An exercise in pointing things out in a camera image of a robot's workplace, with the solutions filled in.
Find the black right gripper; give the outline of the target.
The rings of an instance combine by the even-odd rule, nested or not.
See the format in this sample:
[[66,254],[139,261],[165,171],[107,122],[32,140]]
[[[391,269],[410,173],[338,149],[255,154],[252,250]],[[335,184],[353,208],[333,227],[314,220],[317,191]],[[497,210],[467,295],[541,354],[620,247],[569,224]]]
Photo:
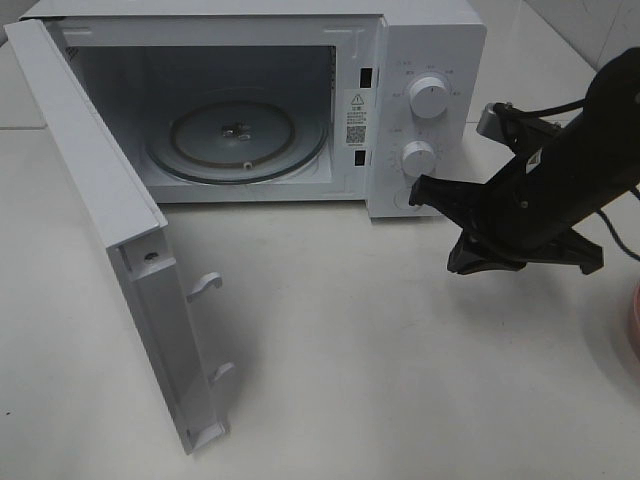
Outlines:
[[529,263],[571,265],[583,274],[604,266],[601,246],[577,233],[552,212],[509,196],[489,199],[488,187],[421,175],[408,204],[439,209],[462,228],[447,260],[455,274],[519,271]]

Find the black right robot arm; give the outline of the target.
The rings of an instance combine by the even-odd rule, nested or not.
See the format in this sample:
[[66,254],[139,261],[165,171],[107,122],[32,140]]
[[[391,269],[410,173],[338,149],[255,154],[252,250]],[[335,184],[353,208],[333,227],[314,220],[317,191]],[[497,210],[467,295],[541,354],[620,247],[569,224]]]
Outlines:
[[604,265],[602,248],[574,225],[619,196],[639,193],[639,50],[602,67],[581,100],[522,111],[486,105],[480,135],[514,154],[486,183],[422,175],[408,203],[430,206],[461,235],[450,272],[519,271],[529,263]]

